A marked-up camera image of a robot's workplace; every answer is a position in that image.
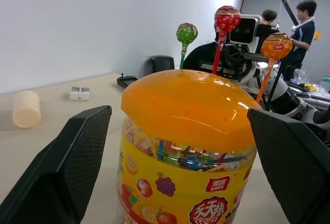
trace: lollipop stick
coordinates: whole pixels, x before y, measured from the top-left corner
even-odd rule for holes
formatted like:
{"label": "lollipop stick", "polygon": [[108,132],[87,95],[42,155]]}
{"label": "lollipop stick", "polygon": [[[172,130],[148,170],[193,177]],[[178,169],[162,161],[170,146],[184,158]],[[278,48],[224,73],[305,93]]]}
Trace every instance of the lollipop stick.
{"label": "lollipop stick", "polygon": [[214,64],[213,64],[213,69],[212,69],[212,73],[213,73],[213,74],[217,74],[218,65],[219,65],[219,61],[220,61],[220,56],[221,56],[220,43],[218,43],[216,56],[215,56],[215,58],[214,58],[214,61],[215,61],[215,62],[214,62]]}
{"label": "lollipop stick", "polygon": [[188,48],[187,45],[182,46],[180,69],[183,69],[183,67],[184,67],[184,61],[185,61],[185,55],[186,55],[186,52],[187,52],[187,48]]}
{"label": "lollipop stick", "polygon": [[263,82],[261,84],[261,87],[260,87],[260,91],[259,91],[259,94],[258,94],[258,97],[257,97],[257,103],[260,103],[260,100],[261,100],[261,97],[262,97],[262,94],[266,88],[266,84],[267,84],[267,81],[268,81],[268,78],[269,78],[269,75],[270,75],[270,71],[266,74],[265,78],[263,79]]}
{"label": "lollipop stick", "polygon": [[223,40],[226,36],[226,33],[220,32],[219,34],[219,42],[218,42],[218,47],[217,47],[217,52],[216,52],[216,56],[214,58],[214,64],[213,64],[213,70],[212,73],[213,74],[217,74],[217,70],[218,70],[218,65],[219,65],[219,61],[220,61],[220,57],[221,57],[221,50],[223,47]]}

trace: black hair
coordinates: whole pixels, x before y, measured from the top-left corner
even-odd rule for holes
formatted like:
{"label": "black hair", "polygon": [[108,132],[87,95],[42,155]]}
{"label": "black hair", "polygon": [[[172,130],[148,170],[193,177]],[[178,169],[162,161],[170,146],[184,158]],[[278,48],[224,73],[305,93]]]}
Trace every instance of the black hair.
{"label": "black hair", "polygon": [[316,2],[312,0],[302,1],[297,5],[297,10],[299,11],[308,11],[308,15],[310,17],[314,16],[315,10],[316,10]]}
{"label": "black hair", "polygon": [[272,11],[272,10],[265,10],[262,13],[262,17],[264,18],[265,21],[274,21],[277,17],[277,13],[276,11]]}

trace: orange lollipop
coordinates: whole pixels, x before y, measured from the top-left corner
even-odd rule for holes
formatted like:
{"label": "orange lollipop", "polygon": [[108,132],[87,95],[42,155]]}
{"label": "orange lollipop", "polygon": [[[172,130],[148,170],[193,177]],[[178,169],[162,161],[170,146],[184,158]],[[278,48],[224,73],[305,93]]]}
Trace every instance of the orange lollipop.
{"label": "orange lollipop", "polygon": [[260,103],[263,91],[265,90],[270,71],[278,60],[286,57],[292,50],[293,43],[291,39],[285,33],[274,33],[271,34],[262,44],[261,53],[268,57],[268,66],[266,69],[266,76],[260,87],[260,91],[257,97],[257,103]]}
{"label": "orange lollipop", "polygon": [[286,57],[292,50],[292,41],[285,33],[271,34],[262,44],[261,53],[270,61]]}

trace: table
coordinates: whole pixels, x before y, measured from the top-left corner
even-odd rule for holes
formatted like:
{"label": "table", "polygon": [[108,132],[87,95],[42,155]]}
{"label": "table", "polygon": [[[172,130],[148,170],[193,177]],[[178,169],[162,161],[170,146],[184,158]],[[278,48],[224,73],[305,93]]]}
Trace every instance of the table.
{"label": "table", "polygon": [[[59,134],[67,120],[89,108],[112,106],[103,160],[82,224],[115,223],[117,212],[116,177],[120,127],[125,114],[120,109],[123,88],[118,74],[33,89],[41,100],[42,122],[22,130],[11,121],[13,93],[0,95],[0,203],[23,174],[29,163]],[[89,101],[70,101],[71,86],[90,87]],[[289,223],[276,200],[259,158],[256,158],[234,224]]]}

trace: orange lid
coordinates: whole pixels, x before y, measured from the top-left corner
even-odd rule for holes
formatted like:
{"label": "orange lid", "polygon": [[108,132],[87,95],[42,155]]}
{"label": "orange lid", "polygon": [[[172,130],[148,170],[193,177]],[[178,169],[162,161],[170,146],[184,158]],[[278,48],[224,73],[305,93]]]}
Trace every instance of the orange lid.
{"label": "orange lid", "polygon": [[247,113],[260,106],[222,77],[167,70],[128,86],[121,108],[152,137],[224,153],[255,144]]}

